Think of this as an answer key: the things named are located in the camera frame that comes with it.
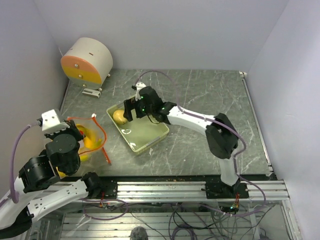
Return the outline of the small white clip block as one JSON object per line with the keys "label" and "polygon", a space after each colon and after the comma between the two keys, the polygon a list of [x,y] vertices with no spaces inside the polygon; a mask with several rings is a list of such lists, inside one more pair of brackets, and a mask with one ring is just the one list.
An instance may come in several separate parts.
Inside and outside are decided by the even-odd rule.
{"label": "small white clip block", "polygon": [[89,89],[89,88],[84,88],[82,90],[82,94],[84,96],[93,97],[93,98],[97,98],[97,99],[99,99],[101,96],[101,92],[99,90],[93,90],[93,89]]}

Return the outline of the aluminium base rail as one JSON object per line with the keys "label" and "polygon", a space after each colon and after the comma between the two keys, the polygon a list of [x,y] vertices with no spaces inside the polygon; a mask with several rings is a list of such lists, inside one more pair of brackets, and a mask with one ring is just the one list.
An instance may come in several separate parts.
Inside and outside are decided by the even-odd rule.
{"label": "aluminium base rail", "polygon": [[[253,201],[285,201],[290,199],[283,180],[253,181],[254,185],[241,182],[238,189],[239,200]],[[124,181],[111,179],[107,181],[106,192],[97,199],[119,199],[127,203],[173,203],[195,202],[209,203],[213,201],[234,202],[235,196],[214,194],[209,187],[212,181]]]}

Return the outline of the yellow banana bunch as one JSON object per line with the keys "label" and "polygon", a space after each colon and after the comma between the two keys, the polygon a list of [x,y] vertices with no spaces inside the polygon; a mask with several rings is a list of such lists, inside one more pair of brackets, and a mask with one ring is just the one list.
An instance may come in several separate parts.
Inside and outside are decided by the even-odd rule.
{"label": "yellow banana bunch", "polygon": [[96,126],[88,126],[82,124],[76,124],[79,132],[84,136],[80,141],[80,148],[78,154],[81,162],[89,160],[91,155],[102,148],[104,141],[101,130]]}

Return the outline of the pale green plastic basket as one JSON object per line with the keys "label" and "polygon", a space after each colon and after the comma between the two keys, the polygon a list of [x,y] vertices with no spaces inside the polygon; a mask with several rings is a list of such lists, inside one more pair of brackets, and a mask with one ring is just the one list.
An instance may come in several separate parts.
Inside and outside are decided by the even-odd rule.
{"label": "pale green plastic basket", "polygon": [[166,124],[156,124],[156,121],[151,116],[136,118],[134,110],[131,111],[133,121],[127,121],[124,124],[119,124],[113,118],[114,112],[118,110],[122,112],[124,111],[123,103],[110,106],[107,108],[106,113],[130,150],[135,155],[139,155],[153,147],[155,144],[162,141],[170,132]]}

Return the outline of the tan potato toy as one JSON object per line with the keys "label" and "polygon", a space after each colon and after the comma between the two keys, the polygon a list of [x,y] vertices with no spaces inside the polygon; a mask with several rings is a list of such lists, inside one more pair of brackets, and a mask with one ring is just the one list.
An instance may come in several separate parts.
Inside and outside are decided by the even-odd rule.
{"label": "tan potato toy", "polygon": [[125,111],[123,109],[117,109],[112,114],[112,119],[118,125],[124,125],[128,120],[124,117]]}

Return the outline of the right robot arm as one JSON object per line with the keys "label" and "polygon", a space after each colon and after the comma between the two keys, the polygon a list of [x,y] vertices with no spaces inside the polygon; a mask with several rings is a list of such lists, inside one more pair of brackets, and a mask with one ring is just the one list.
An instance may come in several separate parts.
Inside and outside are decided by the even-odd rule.
{"label": "right robot arm", "polygon": [[210,152],[219,159],[220,192],[226,198],[233,197],[238,192],[239,174],[235,165],[234,150],[238,147],[239,134],[228,117],[199,114],[180,107],[177,103],[163,101],[150,86],[142,83],[132,87],[135,96],[124,100],[123,117],[129,122],[136,118],[153,117],[159,123],[178,125],[194,130],[206,137]]}

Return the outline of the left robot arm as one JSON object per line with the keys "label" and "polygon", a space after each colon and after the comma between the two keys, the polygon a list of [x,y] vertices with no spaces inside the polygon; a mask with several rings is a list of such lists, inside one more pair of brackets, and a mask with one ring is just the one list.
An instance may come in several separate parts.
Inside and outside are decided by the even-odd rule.
{"label": "left robot arm", "polygon": [[25,163],[0,201],[1,239],[17,237],[51,212],[76,200],[96,199],[102,193],[100,178],[95,172],[88,172],[70,186],[42,196],[62,179],[59,173],[73,175],[81,165],[78,151],[84,134],[73,120],[64,120],[56,127],[54,132],[45,134],[49,139],[45,148]]}

